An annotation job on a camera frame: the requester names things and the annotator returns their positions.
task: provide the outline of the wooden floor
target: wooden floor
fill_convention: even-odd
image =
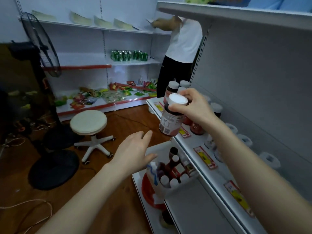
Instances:
[[[155,115],[148,112],[147,105],[108,112],[106,116],[108,123],[99,137],[110,135],[116,137],[115,141],[103,144],[111,153],[115,153],[118,145],[128,135],[137,131],[153,130],[149,146],[169,140],[169,137],[164,136],[159,131],[159,120]],[[37,136],[42,137],[43,131],[38,131],[39,135]],[[90,137],[86,136],[84,140],[90,140]],[[74,147],[69,149],[74,150],[80,159],[87,150],[86,147],[82,151]],[[91,163],[86,166],[81,164],[77,173],[64,185],[50,191],[39,191],[33,189],[27,180],[30,167],[39,157],[39,154],[28,141],[21,146],[4,150],[0,159],[0,206],[11,206],[39,198],[51,202],[55,213],[92,179],[95,174],[94,170],[98,172],[104,164],[110,161],[103,153],[95,150],[90,155]],[[0,210],[0,233],[24,233],[23,230],[25,231],[27,227],[48,216],[49,207],[38,204],[39,202],[30,202],[15,208]],[[38,224],[27,234],[35,233],[40,226],[41,224]],[[107,200],[88,233],[151,233],[131,177],[128,177]]]

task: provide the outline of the person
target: person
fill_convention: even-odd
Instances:
[[[180,92],[192,102],[169,109],[188,116],[214,138],[222,158],[244,197],[268,233],[311,234],[312,207],[287,181],[267,166],[215,116],[207,100],[195,89]],[[137,132],[118,147],[114,158],[68,201],[37,234],[84,234],[106,199],[129,175],[139,171],[157,155],[145,155],[152,131]]]
[[[170,81],[190,81],[193,61],[202,39],[202,30],[198,21],[179,16],[173,16],[169,20],[159,18],[151,25],[163,31],[172,31],[157,82],[157,97],[161,98],[165,96]]]

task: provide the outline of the white wall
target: white wall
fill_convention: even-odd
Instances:
[[[312,200],[312,32],[215,20],[192,86],[223,118],[276,155],[280,173]]]
[[[18,9],[14,0],[1,0],[0,4],[0,43],[27,41],[28,38],[18,21]]]

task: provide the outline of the stool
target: stool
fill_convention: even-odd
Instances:
[[[96,133],[100,132],[105,128],[107,124],[107,117],[103,112],[97,110],[86,110],[75,115],[70,122],[71,129],[78,135],[90,135],[91,141],[84,141],[74,143],[74,146],[89,146],[87,152],[82,158],[82,162],[85,163],[89,155],[94,149],[99,149],[111,158],[112,153],[108,152],[101,143],[108,140],[115,140],[114,136],[108,136],[105,138],[97,139]]]

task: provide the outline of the fan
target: fan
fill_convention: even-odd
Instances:
[[[79,158],[74,151],[65,148],[74,145],[83,136],[74,133],[68,124],[61,124],[54,105],[54,96],[47,87],[42,66],[52,77],[61,75],[60,63],[51,40],[34,15],[23,13],[21,21],[30,42],[13,42],[9,50],[14,58],[30,61],[41,91],[49,98],[50,111],[56,121],[56,126],[47,131],[42,141],[53,152],[48,153],[40,141],[31,141],[41,158],[31,167],[28,179],[34,188],[50,190],[64,184],[76,173]]]

